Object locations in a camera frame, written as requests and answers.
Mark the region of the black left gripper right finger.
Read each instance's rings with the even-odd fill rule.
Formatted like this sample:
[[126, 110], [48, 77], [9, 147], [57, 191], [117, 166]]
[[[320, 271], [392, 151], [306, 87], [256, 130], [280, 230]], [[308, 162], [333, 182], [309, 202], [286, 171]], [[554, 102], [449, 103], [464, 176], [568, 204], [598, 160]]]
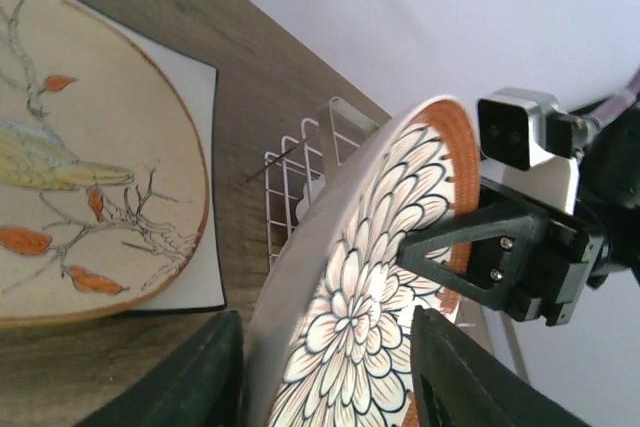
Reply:
[[421, 426], [584, 426], [435, 309], [414, 309], [412, 382]]

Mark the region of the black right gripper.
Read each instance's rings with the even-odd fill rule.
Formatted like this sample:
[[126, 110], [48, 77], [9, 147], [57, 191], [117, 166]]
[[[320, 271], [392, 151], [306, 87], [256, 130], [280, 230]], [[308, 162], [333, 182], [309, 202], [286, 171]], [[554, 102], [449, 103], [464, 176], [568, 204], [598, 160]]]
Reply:
[[409, 233], [400, 267], [518, 322], [569, 322], [585, 288], [639, 273], [639, 211], [579, 200], [571, 214], [494, 181], [480, 208]]

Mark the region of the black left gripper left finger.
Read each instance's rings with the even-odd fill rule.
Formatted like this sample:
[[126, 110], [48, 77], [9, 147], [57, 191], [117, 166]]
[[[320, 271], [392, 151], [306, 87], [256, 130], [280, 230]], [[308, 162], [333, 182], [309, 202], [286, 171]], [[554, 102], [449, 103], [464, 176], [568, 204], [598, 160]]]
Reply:
[[81, 426], [235, 426], [243, 374], [239, 313], [212, 317]]

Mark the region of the white scalloped bowl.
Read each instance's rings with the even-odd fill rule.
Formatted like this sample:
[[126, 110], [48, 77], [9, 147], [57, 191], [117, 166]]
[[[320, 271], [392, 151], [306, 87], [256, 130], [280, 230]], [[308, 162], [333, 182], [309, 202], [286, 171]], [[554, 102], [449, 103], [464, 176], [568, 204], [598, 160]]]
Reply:
[[323, 175], [312, 179], [304, 184], [302, 189], [302, 198], [295, 207], [295, 215], [298, 222], [301, 222], [310, 206], [315, 202], [318, 195], [322, 192], [326, 185]]

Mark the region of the floral orange rimmed plate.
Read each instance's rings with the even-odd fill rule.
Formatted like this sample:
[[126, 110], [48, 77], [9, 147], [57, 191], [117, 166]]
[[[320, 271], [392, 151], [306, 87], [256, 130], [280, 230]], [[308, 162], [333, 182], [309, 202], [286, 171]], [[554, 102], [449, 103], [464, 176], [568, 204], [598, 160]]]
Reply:
[[466, 109], [439, 96], [343, 163], [271, 268], [245, 342], [244, 426], [399, 426], [411, 404], [416, 307], [460, 298], [403, 268], [412, 230], [471, 212], [479, 153]]

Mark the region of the wire dish rack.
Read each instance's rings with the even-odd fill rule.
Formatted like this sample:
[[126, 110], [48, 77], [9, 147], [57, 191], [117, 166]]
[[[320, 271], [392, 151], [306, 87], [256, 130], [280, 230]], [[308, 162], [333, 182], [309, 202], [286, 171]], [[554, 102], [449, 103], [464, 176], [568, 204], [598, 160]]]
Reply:
[[333, 97], [318, 107], [314, 116], [300, 121], [297, 134], [282, 136], [277, 150], [264, 153], [263, 166], [246, 181], [263, 182], [270, 267], [300, 223], [295, 207], [304, 184], [323, 175], [327, 185], [379, 128], [379, 122], [346, 100]]

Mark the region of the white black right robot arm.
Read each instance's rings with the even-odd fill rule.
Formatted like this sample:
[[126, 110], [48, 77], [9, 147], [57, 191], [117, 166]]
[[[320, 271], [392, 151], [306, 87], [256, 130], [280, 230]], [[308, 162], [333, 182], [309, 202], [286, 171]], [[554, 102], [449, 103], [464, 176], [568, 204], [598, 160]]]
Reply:
[[399, 264], [516, 321], [566, 324], [585, 287], [639, 269], [639, 101], [566, 114], [506, 89], [477, 108], [480, 152], [504, 170], [478, 178], [473, 211], [412, 228]]

